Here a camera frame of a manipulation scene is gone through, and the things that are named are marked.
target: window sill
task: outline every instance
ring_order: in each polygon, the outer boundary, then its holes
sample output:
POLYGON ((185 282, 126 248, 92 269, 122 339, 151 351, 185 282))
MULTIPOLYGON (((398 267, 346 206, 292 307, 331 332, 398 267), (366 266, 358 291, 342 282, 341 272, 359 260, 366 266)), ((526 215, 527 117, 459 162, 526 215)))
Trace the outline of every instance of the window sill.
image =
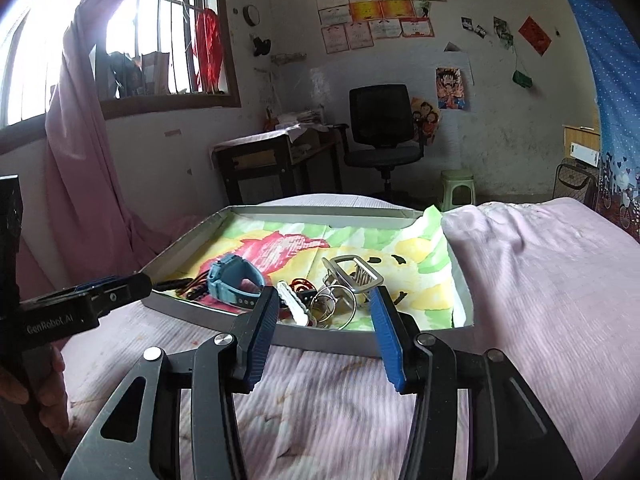
MULTIPOLYGON (((240 99, 236 95, 212 94, 171 94, 140 95, 123 99, 101 101, 105 120, 152 112, 172 110, 192 110, 196 108, 239 108, 240 99)), ((37 115, 19 123, 0 129, 0 155, 12 152, 21 146, 46 138, 44 130, 45 115, 37 115)))

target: human hand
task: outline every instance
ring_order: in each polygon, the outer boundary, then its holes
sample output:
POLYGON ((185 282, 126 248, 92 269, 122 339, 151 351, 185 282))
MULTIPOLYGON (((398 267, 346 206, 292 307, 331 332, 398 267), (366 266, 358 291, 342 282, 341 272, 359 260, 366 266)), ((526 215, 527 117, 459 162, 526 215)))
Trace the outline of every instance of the human hand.
MULTIPOLYGON (((40 421, 51 433, 62 435, 69 429, 66 413, 66 390, 63 373, 65 361, 60 350, 51 347, 51 373, 38 390, 36 397, 40 403, 40 421)), ((27 389, 0 366, 0 397, 15 404, 26 404, 29 400, 27 389)))

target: green stool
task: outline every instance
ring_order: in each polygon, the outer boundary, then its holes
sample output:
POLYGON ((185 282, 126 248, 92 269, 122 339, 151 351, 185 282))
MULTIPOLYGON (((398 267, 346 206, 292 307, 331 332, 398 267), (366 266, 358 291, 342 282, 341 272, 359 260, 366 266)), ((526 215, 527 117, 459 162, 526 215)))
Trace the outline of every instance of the green stool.
POLYGON ((461 205, 467 205, 453 203, 453 191, 461 186, 469 188, 471 191, 471 203, 476 203, 476 185, 474 184, 473 173, 468 170, 445 170, 440 173, 440 178, 444 189, 440 211, 451 211, 461 205))

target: window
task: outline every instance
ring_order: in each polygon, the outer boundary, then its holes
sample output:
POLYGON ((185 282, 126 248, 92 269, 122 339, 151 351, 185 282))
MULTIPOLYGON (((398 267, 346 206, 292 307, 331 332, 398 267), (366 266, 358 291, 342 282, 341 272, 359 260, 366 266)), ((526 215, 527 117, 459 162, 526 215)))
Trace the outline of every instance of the window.
MULTIPOLYGON (((0 46, 0 127, 43 114, 60 74, 62 38, 80 0, 35 0, 0 46)), ((238 106, 224 0, 124 0, 94 51, 98 95, 105 118, 149 111, 238 106), (193 43, 197 16, 220 11, 224 61, 217 89, 203 92, 193 43), (146 82, 127 88, 117 63, 146 82), (160 81, 153 85, 155 76, 160 81)))

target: black mesh basket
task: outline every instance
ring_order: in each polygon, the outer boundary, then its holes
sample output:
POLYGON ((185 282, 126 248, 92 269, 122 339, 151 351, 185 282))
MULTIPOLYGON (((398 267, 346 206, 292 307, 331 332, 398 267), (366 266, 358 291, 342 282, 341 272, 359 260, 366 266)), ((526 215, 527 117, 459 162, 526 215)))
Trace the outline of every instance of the black mesh basket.
POLYGON ((598 168, 566 158, 556 171, 553 198, 569 197, 595 209, 598 196, 598 168))

